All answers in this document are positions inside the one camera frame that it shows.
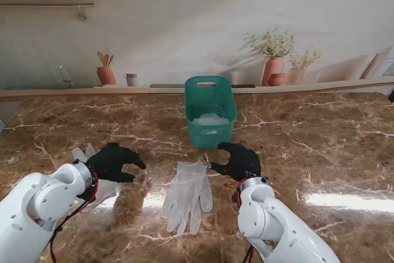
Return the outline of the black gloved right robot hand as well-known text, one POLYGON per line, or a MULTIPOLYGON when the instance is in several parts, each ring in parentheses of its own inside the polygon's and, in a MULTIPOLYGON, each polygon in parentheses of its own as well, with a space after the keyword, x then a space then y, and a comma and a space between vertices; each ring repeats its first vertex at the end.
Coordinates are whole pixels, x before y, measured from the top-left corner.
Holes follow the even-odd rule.
POLYGON ((236 181, 242 181, 250 177, 260 177, 260 160, 255 151, 243 145, 229 142, 221 142, 217 148, 228 152, 230 158, 227 164, 210 163, 210 168, 213 171, 223 176, 229 176, 236 181))

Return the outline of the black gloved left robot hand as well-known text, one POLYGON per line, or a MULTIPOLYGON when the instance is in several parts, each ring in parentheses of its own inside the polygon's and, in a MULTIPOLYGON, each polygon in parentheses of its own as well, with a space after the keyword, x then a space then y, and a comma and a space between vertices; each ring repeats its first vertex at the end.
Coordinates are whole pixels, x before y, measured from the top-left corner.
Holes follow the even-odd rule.
POLYGON ((133 150, 121 147, 118 143, 109 143, 93 156, 86 164, 98 175, 99 179, 118 183, 133 182, 135 176, 123 172, 125 164, 134 164, 140 169, 146 169, 145 163, 133 150))

